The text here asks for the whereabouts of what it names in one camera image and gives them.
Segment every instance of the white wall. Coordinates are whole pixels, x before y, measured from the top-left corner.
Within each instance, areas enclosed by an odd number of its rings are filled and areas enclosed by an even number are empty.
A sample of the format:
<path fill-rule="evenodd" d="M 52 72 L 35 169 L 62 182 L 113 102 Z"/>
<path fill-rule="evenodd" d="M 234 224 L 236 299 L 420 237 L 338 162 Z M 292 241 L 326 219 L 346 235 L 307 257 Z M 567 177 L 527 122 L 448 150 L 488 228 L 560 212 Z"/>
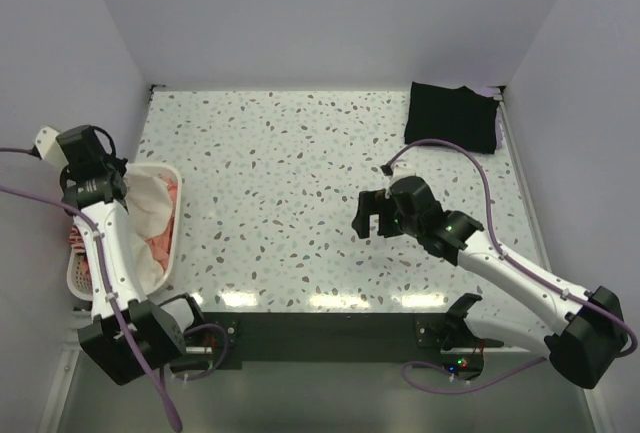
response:
<path fill-rule="evenodd" d="M 170 87 L 376 87 L 511 79 L 555 0 L 106 0 Z"/>
<path fill-rule="evenodd" d="M 507 89 L 554 271 L 616 292 L 640 329 L 640 0 L 558 0 Z M 640 355 L 600 382 L 638 431 Z"/>
<path fill-rule="evenodd" d="M 99 124 L 123 151 L 141 130 L 146 84 L 103 0 L 0 0 L 0 146 L 43 124 Z M 0 158 L 0 183 L 59 198 L 28 158 Z M 66 215 L 0 195 L 0 431 L 37 427 L 69 312 Z"/>

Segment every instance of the white plastic basket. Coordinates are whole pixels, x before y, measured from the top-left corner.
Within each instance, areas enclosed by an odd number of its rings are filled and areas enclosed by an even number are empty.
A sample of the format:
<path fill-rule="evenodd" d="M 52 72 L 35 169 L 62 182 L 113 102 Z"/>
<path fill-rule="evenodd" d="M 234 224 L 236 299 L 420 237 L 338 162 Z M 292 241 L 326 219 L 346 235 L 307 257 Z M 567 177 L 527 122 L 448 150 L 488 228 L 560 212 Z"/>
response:
<path fill-rule="evenodd" d="M 173 224 L 173 233 L 171 234 L 171 251 L 169 252 L 169 265 L 167 271 L 164 272 L 162 279 L 157 281 L 150 291 L 145 291 L 146 295 L 150 295 L 166 286 L 171 273 L 173 272 L 173 261 L 177 251 L 178 238 L 180 237 L 180 212 L 182 206 L 182 177 L 178 170 L 164 163 L 131 163 L 127 168 L 137 168 L 140 171 L 158 176 L 164 180 L 172 181 L 178 187 L 176 209 Z M 93 300 L 93 289 L 91 287 L 91 277 L 84 275 L 80 268 L 80 254 L 71 250 L 69 265 L 67 267 L 67 286 L 76 298 L 83 301 Z"/>

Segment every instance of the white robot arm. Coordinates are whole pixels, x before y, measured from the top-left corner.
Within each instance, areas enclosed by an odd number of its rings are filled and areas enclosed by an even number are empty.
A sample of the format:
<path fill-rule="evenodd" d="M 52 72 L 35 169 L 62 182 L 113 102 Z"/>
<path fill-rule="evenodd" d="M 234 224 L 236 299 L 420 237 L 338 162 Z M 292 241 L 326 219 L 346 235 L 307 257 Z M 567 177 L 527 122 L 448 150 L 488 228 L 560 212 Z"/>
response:
<path fill-rule="evenodd" d="M 604 287 L 591 293 L 558 278 L 504 246 L 468 215 L 443 211 L 425 181 L 406 165 L 386 167 L 385 174 L 389 188 L 360 192 L 352 223 L 358 236 L 369 236 L 369 217 L 378 215 L 378 235 L 408 234 L 430 255 L 490 281 L 525 305 L 542 324 L 523 326 L 485 315 L 473 308 L 482 298 L 467 293 L 448 313 L 457 321 L 456 333 L 461 338 L 499 340 L 527 349 L 548 358 L 574 384 L 593 388 L 628 340 L 616 295 Z"/>
<path fill-rule="evenodd" d="M 109 138 L 111 153 L 104 150 L 96 132 Z M 163 306 L 147 299 L 129 244 L 133 226 L 125 202 L 126 160 L 115 156 L 113 141 L 94 126 L 64 133 L 47 127 L 38 135 L 36 149 L 43 160 L 61 169 L 62 202 L 81 213 L 73 215 L 73 221 L 84 240 L 93 288 L 92 323 L 78 331 L 82 349 L 120 385 L 143 374 L 117 321 L 117 304 L 152 369 L 182 357 L 184 332 L 203 324 L 204 318 L 189 295 Z M 103 265 L 96 234 L 101 237 Z"/>

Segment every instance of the folded black cloth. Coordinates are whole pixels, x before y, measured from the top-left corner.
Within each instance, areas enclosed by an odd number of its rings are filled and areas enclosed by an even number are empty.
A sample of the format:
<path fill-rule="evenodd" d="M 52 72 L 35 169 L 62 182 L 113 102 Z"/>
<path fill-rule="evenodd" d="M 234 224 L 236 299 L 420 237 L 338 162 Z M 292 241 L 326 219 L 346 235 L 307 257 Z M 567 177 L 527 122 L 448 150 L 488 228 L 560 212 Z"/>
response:
<path fill-rule="evenodd" d="M 426 138 L 446 140 L 470 151 L 495 153 L 496 112 L 499 102 L 457 89 L 411 85 L 406 144 Z"/>

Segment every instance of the terrazzo surface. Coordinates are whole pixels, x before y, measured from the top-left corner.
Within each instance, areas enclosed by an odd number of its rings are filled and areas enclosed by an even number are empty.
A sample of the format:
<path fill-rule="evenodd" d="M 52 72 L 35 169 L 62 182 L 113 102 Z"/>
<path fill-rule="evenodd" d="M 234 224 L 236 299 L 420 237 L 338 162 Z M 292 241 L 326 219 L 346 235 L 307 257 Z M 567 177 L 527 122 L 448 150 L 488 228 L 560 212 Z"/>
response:
<path fill-rule="evenodd" d="M 181 234 L 162 300 L 189 292 L 205 311 L 441 312 L 467 292 L 483 314 L 537 323 L 482 278 L 429 258 L 409 237 L 359 240 L 358 192 L 403 146 L 409 93 L 157 91 L 137 161 L 175 166 Z M 446 209 L 486 224 L 479 175 L 439 148 L 405 155 Z M 538 262 L 508 145 L 478 155 L 498 237 Z"/>

